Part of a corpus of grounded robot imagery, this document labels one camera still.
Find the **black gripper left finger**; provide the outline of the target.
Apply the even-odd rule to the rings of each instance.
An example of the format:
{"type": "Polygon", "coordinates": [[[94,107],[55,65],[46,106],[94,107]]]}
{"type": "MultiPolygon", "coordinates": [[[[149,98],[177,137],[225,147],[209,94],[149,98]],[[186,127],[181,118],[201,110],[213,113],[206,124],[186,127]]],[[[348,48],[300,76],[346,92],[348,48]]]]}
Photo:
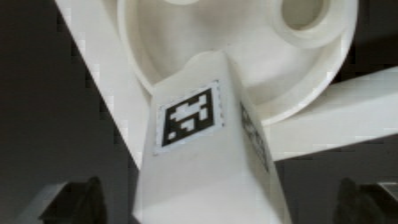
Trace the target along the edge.
{"type": "Polygon", "coordinates": [[[16,224],[106,224],[99,178],[48,185],[18,215],[16,224]]]}

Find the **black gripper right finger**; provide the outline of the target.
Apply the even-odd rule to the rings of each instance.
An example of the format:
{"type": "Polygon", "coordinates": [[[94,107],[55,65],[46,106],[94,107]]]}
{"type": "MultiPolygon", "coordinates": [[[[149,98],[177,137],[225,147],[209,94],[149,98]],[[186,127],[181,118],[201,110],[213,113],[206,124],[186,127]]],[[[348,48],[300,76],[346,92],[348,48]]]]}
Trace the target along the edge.
{"type": "Polygon", "coordinates": [[[334,224],[398,224],[398,182],[339,183],[334,224]]]}

